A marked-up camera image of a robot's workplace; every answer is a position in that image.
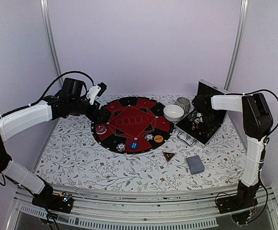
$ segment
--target round red and black mat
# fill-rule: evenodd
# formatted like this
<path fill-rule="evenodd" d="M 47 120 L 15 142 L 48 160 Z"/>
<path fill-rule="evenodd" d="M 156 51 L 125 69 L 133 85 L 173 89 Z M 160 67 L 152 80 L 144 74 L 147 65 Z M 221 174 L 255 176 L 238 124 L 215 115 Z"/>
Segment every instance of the round red and black mat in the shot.
<path fill-rule="evenodd" d="M 174 125 L 163 115 L 164 105 L 145 97 L 124 97 L 108 103 L 107 121 L 92 122 L 92 134 L 104 148 L 124 154 L 158 148 L 172 134 Z"/>

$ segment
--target white wall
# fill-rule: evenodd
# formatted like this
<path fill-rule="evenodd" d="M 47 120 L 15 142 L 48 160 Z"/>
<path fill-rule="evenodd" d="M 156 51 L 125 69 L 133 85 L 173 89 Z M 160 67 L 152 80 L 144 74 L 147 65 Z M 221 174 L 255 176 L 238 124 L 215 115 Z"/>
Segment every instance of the white wall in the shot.
<path fill-rule="evenodd" d="M 195 94 L 224 86 L 241 1 L 48 1 L 61 70 L 80 69 L 106 94 Z"/>
<path fill-rule="evenodd" d="M 251 92 L 262 88 L 278 96 L 278 1 L 251 0 L 230 91 Z M 276 100 L 267 95 L 267 102 L 276 123 Z M 234 115 L 233 121 L 243 133 L 241 117 Z M 270 138 L 262 180 L 272 185 L 278 200 L 278 129 Z"/>
<path fill-rule="evenodd" d="M 34 102 L 54 79 L 39 1 L 0 1 L 0 113 Z M 7 152 L 31 169 L 53 123 L 35 126 L 6 143 Z M 16 186 L 0 186 L 0 230 Z"/>

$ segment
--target floral pattern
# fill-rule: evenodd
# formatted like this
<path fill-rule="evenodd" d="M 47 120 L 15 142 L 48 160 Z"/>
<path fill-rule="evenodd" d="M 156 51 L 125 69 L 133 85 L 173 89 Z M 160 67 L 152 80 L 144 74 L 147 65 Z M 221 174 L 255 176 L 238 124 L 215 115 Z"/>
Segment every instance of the floral pattern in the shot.
<path fill-rule="evenodd" d="M 124 96 L 106 96 L 101 104 Z M 179 96 L 148 96 L 171 104 Z M 86 189 L 114 191 L 175 191 L 206 189 L 236 184 L 242 176 L 246 152 L 227 116 L 220 131 L 201 149 L 171 138 L 150 152 L 124 155 L 99 145 L 85 116 L 60 119 L 36 168 L 36 174 L 50 183 Z M 167 162 L 163 151 L 176 155 Z M 191 175 L 186 158 L 199 155 L 205 171 Z"/>

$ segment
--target open black case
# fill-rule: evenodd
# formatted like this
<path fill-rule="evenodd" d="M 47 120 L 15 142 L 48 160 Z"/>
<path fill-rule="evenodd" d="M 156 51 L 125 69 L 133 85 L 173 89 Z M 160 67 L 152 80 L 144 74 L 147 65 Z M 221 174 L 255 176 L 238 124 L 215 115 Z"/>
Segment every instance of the open black case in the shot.
<path fill-rule="evenodd" d="M 202 101 L 207 101 L 212 95 L 223 95 L 225 93 L 228 93 L 228 91 L 220 89 L 206 80 L 199 80 L 197 95 L 201 95 Z M 187 116 L 175 124 L 180 130 L 178 138 L 191 147 L 196 144 L 204 148 L 219 131 L 226 118 L 225 110 L 213 110 L 211 103 L 207 106 L 209 106 L 208 112 L 199 113 L 197 108 L 194 107 Z M 214 125 L 209 123 L 207 125 L 207 122 L 203 121 L 210 120 L 209 117 L 217 122 L 214 122 Z"/>

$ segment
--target red poker chip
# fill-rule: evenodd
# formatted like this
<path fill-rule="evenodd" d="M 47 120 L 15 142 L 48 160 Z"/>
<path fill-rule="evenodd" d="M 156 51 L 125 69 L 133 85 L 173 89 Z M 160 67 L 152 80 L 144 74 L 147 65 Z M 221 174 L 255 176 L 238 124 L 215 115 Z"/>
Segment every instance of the red poker chip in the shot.
<path fill-rule="evenodd" d="M 103 135 L 107 132 L 107 128 L 105 126 L 96 126 L 95 131 L 98 135 Z"/>

